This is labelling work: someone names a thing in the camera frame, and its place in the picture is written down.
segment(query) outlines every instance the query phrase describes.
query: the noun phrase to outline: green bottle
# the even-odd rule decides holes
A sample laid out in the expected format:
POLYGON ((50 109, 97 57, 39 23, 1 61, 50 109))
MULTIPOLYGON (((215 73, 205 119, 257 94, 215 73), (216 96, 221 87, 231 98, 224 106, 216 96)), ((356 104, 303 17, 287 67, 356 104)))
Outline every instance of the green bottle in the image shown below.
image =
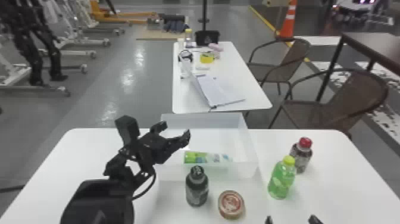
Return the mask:
POLYGON ((279 161, 268 184, 268 192, 275 199, 284 199, 288 196, 289 188, 295 181, 295 159, 289 155, 279 161))

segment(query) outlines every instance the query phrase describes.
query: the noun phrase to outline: metal chair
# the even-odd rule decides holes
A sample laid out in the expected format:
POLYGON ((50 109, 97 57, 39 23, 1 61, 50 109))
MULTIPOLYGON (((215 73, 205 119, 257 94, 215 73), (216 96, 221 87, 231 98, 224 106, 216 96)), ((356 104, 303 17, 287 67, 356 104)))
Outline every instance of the metal chair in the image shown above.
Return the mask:
POLYGON ((283 109, 298 129, 336 129, 348 136, 348 130, 366 112, 379 107, 388 96, 386 82, 365 70, 334 69, 331 72, 351 72, 346 82, 327 103, 316 101, 287 100, 293 88, 308 79, 321 76, 329 71, 321 71, 293 82, 279 107, 269 129, 283 109))
POLYGON ((280 84, 286 83, 287 85, 289 85, 289 88, 291 87, 289 79, 293 77, 297 68, 300 66, 304 58, 309 53, 310 46, 311 44, 308 41, 300 38, 276 39, 275 41, 271 41, 269 43, 265 43, 263 45, 256 47, 251 52, 247 66, 253 73, 255 79, 260 83, 261 87, 264 85, 265 82, 277 83, 278 94, 280 95, 281 94, 280 84), (278 66, 252 62, 254 54, 258 49, 263 48, 265 46, 269 46, 273 43, 292 42, 292 41, 294 41, 292 47, 289 49, 283 61, 278 66))

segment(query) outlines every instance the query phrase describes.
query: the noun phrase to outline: black table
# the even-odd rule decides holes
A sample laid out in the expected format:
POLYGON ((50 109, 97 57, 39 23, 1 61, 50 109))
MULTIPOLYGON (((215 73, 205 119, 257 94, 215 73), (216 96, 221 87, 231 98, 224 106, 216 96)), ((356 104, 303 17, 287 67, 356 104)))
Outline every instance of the black table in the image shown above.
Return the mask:
MULTIPOLYGON (((400 76, 400 38, 390 33, 343 33, 328 70, 334 69, 345 43, 370 58, 368 71, 371 71, 375 63, 379 63, 400 76)), ((321 100, 331 74, 326 74, 316 101, 321 100)))

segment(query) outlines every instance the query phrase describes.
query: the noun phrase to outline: red bottle cap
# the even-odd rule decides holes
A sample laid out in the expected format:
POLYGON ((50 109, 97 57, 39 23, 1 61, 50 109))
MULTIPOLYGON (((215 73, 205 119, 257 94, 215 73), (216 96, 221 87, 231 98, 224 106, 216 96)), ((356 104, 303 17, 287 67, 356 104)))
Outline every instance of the red bottle cap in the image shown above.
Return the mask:
POLYGON ((311 148, 312 144, 313 144, 312 140, 307 137, 302 137, 299 141, 299 145, 302 148, 311 148))

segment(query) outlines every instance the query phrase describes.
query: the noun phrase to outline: gray floor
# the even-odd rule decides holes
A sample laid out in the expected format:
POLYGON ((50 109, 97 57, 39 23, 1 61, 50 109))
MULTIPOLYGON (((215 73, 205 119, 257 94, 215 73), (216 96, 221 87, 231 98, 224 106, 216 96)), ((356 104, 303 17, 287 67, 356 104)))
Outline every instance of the gray floor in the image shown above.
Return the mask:
MULTIPOLYGON (((182 13, 191 18, 190 25, 194 30, 201 26, 195 22, 201 16, 201 7, 197 5, 126 6, 119 9, 182 13)), ((244 60, 249 58, 255 46, 273 38, 270 30, 247 6, 213 5, 209 18, 209 29, 219 30, 222 41, 232 41, 244 60)), ((84 57, 64 60, 65 64, 88 63, 90 66, 86 75, 68 72, 70 78, 62 84, 72 92, 70 98, 0 95, 0 106, 4 109, 0 116, 0 188, 25 183, 62 135, 72 128, 113 127, 114 119, 124 114, 136 117, 140 127, 149 127, 159 121, 162 113, 171 113, 172 42, 136 41, 138 29, 140 27, 126 27, 126 34, 120 37, 106 35, 112 46, 95 48, 98 51, 95 60, 84 57)), ((0 51, 13 62, 23 60, 15 54, 11 43, 0 51)), ((277 64, 286 51, 285 45, 277 44, 260 52, 256 61, 277 64)), ((293 79, 310 73, 311 70, 302 65, 293 79)), ((295 96, 313 99, 319 84, 319 79, 312 80, 307 86, 300 86, 295 96)), ((265 128, 282 100, 275 85, 266 85, 264 90, 274 108, 251 113, 250 128, 265 128)), ((275 128, 292 126, 285 116, 280 116, 275 128)), ((356 146, 400 195, 399 157, 362 122, 353 128, 352 134, 356 146)), ((16 195, 0 195, 0 214, 16 195)))

